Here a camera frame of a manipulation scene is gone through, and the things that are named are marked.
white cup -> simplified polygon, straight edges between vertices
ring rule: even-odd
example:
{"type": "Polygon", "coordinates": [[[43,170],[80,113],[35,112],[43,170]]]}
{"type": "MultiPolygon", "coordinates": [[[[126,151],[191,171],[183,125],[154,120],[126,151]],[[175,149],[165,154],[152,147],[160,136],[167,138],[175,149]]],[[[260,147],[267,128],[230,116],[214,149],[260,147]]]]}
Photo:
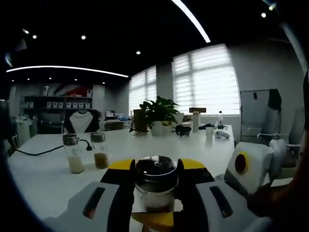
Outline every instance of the white cup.
{"type": "Polygon", "coordinates": [[[206,127],[206,139],[212,139],[214,127],[206,127]]]}

potted plant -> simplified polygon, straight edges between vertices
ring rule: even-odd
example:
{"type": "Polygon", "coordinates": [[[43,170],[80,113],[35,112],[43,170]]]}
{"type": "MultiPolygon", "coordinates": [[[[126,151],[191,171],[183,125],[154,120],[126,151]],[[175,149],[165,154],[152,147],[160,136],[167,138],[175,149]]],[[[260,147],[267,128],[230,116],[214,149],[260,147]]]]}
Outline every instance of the potted plant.
{"type": "Polygon", "coordinates": [[[140,104],[140,108],[145,112],[146,124],[151,129],[152,135],[161,136],[170,128],[171,123],[177,123],[175,114],[179,113],[175,109],[177,104],[171,99],[157,97],[156,101],[146,100],[140,104]]]}

window blinds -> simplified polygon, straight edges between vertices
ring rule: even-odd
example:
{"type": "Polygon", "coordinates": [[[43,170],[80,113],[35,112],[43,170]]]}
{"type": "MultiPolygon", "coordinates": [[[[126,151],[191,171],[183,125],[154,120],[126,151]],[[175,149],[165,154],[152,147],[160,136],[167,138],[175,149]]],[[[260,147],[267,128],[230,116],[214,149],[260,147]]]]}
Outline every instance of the window blinds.
{"type": "Polygon", "coordinates": [[[140,109],[144,100],[156,100],[156,67],[151,67],[133,76],[129,85],[129,115],[140,109]]]}
{"type": "Polygon", "coordinates": [[[206,107],[207,115],[239,115],[239,90],[230,54],[224,44],[203,48],[173,59],[174,101],[188,114],[189,107],[206,107]]]}

glass bottle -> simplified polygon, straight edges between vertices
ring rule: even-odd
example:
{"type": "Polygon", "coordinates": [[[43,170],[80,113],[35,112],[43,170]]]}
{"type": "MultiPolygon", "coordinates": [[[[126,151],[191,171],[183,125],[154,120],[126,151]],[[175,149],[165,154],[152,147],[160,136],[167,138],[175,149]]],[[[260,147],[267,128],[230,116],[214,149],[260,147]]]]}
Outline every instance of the glass bottle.
{"type": "Polygon", "coordinates": [[[94,132],[90,134],[91,145],[94,150],[96,167],[104,169],[109,166],[105,134],[94,132]]]}
{"type": "Polygon", "coordinates": [[[67,154],[70,172],[79,174],[84,171],[82,159],[78,155],[78,138],[76,134],[64,134],[62,136],[64,150],[67,154]]]}

green leaves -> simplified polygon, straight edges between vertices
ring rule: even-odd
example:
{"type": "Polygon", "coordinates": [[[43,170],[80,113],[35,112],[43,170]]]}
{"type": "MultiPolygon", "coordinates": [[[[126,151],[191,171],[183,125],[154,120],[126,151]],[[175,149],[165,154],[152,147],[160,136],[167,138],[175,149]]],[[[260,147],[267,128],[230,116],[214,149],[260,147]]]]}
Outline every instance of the green leaves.
{"type": "Polygon", "coordinates": [[[175,114],[179,113],[175,109],[176,104],[172,99],[164,99],[157,96],[156,101],[145,100],[140,104],[140,108],[145,111],[146,123],[150,127],[155,121],[168,121],[169,124],[176,122],[175,114]]]}

